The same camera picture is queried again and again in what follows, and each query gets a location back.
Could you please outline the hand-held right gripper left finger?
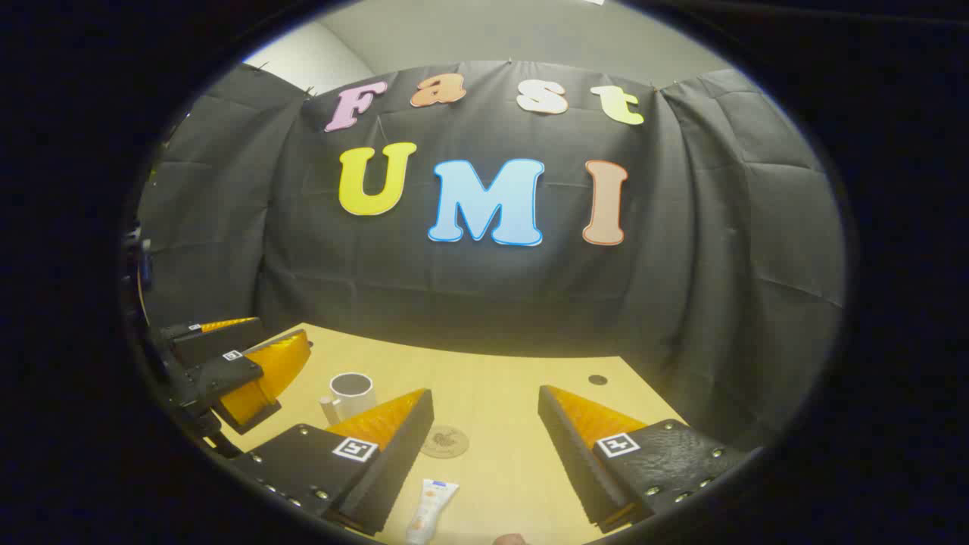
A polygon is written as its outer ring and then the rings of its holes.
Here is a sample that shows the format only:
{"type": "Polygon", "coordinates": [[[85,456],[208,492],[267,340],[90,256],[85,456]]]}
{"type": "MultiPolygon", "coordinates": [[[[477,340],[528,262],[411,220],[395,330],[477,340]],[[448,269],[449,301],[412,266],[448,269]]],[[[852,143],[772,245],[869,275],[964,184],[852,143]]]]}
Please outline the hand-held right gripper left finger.
{"type": "Polygon", "coordinates": [[[432,391],[419,388],[328,428],[293,425],[230,463],[311,516],[374,536],[433,421],[432,391]]]}

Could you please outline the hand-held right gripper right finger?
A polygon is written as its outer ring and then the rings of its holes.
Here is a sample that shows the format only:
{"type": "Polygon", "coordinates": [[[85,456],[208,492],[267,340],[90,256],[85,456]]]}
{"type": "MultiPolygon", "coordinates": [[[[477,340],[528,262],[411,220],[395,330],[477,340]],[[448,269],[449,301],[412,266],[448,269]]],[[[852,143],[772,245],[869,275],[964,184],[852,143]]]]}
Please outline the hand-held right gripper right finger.
{"type": "Polygon", "coordinates": [[[645,424],[551,385],[540,386],[537,414],[603,534],[674,509],[753,456],[681,421],[645,424]]]}

